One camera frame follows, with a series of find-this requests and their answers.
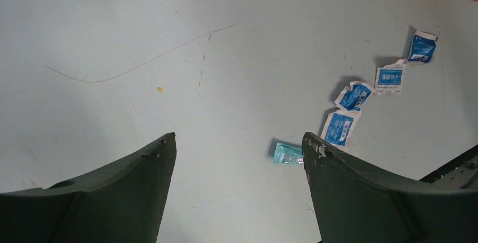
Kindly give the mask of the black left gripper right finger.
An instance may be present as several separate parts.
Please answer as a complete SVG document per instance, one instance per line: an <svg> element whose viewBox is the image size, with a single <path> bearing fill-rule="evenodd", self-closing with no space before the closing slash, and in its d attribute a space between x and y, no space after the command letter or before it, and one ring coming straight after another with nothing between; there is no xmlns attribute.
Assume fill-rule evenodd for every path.
<svg viewBox="0 0 478 243"><path fill-rule="evenodd" d="M397 175L311 132L302 151L322 242L477 241L477 189Z"/></svg>

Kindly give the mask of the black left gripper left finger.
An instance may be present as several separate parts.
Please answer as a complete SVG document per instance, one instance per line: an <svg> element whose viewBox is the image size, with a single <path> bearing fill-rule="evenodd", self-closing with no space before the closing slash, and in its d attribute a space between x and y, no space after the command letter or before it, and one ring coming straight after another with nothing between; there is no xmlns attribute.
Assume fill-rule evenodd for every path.
<svg viewBox="0 0 478 243"><path fill-rule="evenodd" d="M156 242L176 160L173 132L89 173L1 194L2 242Z"/></svg>

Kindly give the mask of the blue white wipe sachet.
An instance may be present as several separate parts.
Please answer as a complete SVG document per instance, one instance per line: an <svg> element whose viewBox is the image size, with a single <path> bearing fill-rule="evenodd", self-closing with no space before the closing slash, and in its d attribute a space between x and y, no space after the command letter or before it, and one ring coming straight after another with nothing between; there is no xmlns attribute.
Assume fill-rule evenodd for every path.
<svg viewBox="0 0 478 243"><path fill-rule="evenodd" d="M434 34L416 30L410 42L408 64L423 65L432 61L439 38Z"/></svg>
<svg viewBox="0 0 478 243"><path fill-rule="evenodd" d="M334 100L334 104L339 109L350 112L360 112L361 106L375 92L373 86L362 81L350 82Z"/></svg>
<svg viewBox="0 0 478 243"><path fill-rule="evenodd" d="M377 69L374 90L376 95L400 95L403 87L407 60L399 59L393 64Z"/></svg>
<svg viewBox="0 0 478 243"><path fill-rule="evenodd" d="M351 135L361 112L336 109L325 121L320 138L340 150L348 151Z"/></svg>

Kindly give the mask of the teal strip packet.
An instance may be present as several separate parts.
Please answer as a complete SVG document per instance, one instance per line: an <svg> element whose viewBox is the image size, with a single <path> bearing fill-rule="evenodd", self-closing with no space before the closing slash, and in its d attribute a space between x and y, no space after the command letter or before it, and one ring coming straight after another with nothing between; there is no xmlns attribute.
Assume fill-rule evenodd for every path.
<svg viewBox="0 0 478 243"><path fill-rule="evenodd" d="M297 145L277 143L274 154L273 162L276 164L303 164L303 152L302 148Z"/></svg>

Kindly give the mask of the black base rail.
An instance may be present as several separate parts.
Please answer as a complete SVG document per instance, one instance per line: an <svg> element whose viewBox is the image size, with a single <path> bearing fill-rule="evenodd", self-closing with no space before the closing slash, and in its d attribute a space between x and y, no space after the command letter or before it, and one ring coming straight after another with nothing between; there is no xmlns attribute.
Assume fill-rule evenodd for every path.
<svg viewBox="0 0 478 243"><path fill-rule="evenodd" d="M421 182L445 188L477 189L477 145L426 175Z"/></svg>

